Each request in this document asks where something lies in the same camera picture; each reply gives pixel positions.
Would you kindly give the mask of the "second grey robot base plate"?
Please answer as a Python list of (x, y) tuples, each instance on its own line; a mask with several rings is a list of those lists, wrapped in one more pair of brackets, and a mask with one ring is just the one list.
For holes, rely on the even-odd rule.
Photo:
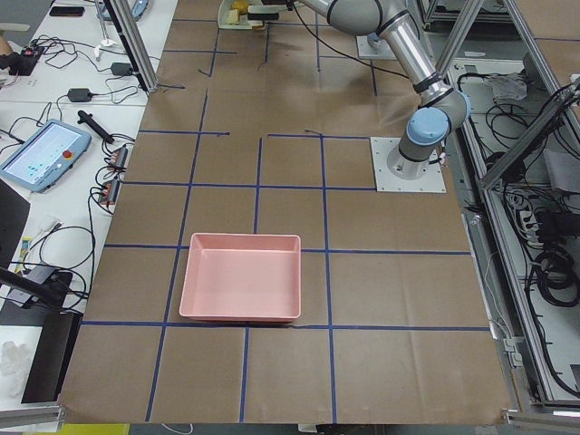
[(399, 150), (399, 138), (370, 137), (376, 190), (381, 193), (447, 192), (439, 156), (434, 150), (423, 162), (406, 160)]

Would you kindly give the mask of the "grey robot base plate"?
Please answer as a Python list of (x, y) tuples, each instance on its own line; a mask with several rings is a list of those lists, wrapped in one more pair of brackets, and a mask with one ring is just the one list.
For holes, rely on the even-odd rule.
[(358, 58), (362, 60), (395, 60), (390, 46), (376, 34), (356, 37)]

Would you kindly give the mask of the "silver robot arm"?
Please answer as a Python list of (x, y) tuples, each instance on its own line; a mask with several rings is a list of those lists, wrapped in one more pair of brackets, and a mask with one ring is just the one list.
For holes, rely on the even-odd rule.
[(436, 71), (403, 1), (304, 1), (334, 29), (353, 36), (375, 34), (393, 51), (420, 106), (407, 121), (397, 149), (388, 157), (391, 173), (400, 179), (419, 179), (430, 165), (435, 147), (469, 117), (469, 97), (447, 85)]

